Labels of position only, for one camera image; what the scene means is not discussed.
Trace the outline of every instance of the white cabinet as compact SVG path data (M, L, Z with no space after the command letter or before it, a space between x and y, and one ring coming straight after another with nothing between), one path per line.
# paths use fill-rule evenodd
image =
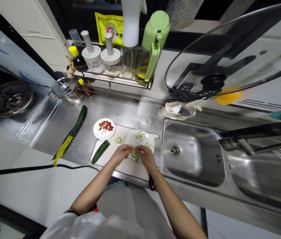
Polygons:
M69 44L45 0L0 0L0 14L54 71L66 72Z

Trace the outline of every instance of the yellow bottle cap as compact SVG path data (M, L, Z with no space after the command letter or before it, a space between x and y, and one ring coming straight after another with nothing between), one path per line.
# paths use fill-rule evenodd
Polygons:
M78 49L76 48L76 46L70 46L68 48L68 50L73 57L77 57L79 55L79 52L78 52Z
M78 83L80 83L81 85L83 85L83 84L84 84L83 79L79 79L79 80L78 80Z

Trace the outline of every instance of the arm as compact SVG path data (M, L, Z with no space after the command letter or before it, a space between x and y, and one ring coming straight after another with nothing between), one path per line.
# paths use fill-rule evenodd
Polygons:
M155 182L156 190L163 202L175 236L178 239L207 239L197 220L158 170L152 151L145 146L138 146L136 148L141 161Z
M107 164L105 164L96 177L75 199L70 209L80 215L88 213L103 194L114 169L123 161L123 159L127 158L132 151L133 148L128 145L118 147Z

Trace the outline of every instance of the small white bowl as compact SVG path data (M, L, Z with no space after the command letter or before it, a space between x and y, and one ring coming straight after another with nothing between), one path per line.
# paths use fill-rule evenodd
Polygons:
M114 127L113 130L112 131L107 131L104 129L99 130L100 129L99 124L103 121L111 122L111 125ZM115 126L114 122L110 119L103 118L94 124L93 132L94 132L94 135L96 136L96 138L105 140L105 139L111 138L114 135L115 130L116 130L116 126Z

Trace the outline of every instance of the yellow tag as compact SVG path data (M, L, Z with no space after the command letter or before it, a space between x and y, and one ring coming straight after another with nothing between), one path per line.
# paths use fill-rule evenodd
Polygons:
M67 146L70 144L70 142L72 141L73 137L72 136L68 136L67 139L65 140L65 142L61 145L61 147L59 148L57 154L56 154L56 158L53 161L53 165L54 167L57 167L57 161L60 159L60 157L63 156L63 153L65 152Z

